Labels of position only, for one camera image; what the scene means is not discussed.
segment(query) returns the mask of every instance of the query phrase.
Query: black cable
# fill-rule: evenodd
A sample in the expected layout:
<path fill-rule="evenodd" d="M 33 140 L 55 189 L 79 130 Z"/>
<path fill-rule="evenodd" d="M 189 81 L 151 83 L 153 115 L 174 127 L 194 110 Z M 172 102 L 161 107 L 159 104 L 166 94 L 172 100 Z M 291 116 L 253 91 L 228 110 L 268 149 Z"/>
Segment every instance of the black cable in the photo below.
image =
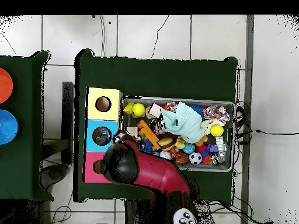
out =
<path fill-rule="evenodd" d="M 167 16 L 167 18 L 166 18 L 166 20 L 164 21 L 163 25 L 162 25 L 162 26 L 160 27 L 160 29 L 157 31 L 157 39 L 156 39 L 156 42 L 155 42 L 155 45 L 154 45 L 154 50 L 153 50 L 153 52 L 152 52 L 151 59 L 152 59 L 152 57 L 154 56 L 154 53 L 155 53 L 156 43 L 157 43 L 157 41 L 158 41 L 158 32 L 163 28 L 163 26 L 164 26 L 165 22 L 167 21 L 168 17 L 169 17 L 169 15 Z"/>

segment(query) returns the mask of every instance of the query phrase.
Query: purple toy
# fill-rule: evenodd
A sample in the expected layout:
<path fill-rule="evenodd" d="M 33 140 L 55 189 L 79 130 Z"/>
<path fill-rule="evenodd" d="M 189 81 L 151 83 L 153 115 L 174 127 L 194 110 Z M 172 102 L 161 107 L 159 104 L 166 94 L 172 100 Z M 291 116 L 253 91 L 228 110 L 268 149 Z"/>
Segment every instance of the purple toy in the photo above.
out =
<path fill-rule="evenodd" d="M 211 153 L 216 153 L 218 152 L 218 148 L 214 145 L 208 144 L 207 151 L 210 151 Z"/>

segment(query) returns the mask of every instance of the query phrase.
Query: pink block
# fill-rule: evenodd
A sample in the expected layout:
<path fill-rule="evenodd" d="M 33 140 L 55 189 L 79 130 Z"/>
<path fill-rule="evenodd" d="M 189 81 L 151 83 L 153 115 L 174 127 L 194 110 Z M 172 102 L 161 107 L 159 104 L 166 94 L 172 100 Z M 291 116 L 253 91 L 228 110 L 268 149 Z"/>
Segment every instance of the pink block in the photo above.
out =
<path fill-rule="evenodd" d="M 93 164 L 97 160 L 102 160 L 105 152 L 87 152 L 85 162 L 85 183 L 111 183 L 104 175 L 97 174 L 93 171 Z"/>

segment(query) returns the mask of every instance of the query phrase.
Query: red bowl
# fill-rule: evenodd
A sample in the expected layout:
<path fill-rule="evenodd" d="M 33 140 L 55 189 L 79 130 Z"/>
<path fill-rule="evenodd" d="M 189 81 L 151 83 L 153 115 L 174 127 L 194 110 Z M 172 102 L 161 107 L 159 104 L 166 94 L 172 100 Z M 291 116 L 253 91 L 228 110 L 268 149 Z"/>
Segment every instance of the red bowl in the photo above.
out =
<path fill-rule="evenodd" d="M 0 68 L 0 104 L 5 102 L 12 94 L 12 78 L 6 70 Z"/>

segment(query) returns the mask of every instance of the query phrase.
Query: green table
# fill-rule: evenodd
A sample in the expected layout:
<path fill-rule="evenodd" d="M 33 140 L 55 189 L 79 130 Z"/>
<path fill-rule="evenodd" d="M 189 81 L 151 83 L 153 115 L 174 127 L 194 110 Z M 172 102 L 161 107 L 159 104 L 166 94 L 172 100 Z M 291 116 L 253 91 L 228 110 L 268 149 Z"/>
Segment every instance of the green table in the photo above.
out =
<path fill-rule="evenodd" d="M 41 51 L 29 58 L 0 57 L 0 67 L 13 80 L 13 93 L 0 104 L 19 123 L 16 138 L 0 145 L 0 198 L 51 200 L 39 184 L 42 166 L 42 74 L 49 53 Z"/>
<path fill-rule="evenodd" d="M 238 61 L 174 61 L 158 59 L 97 58 L 89 49 L 75 59 L 74 200 L 85 198 L 150 199 L 148 191 L 129 185 L 82 182 L 85 89 L 118 89 L 124 95 L 235 102 Z M 206 200 L 231 204 L 232 171 L 228 173 L 186 171 L 190 183 Z"/>

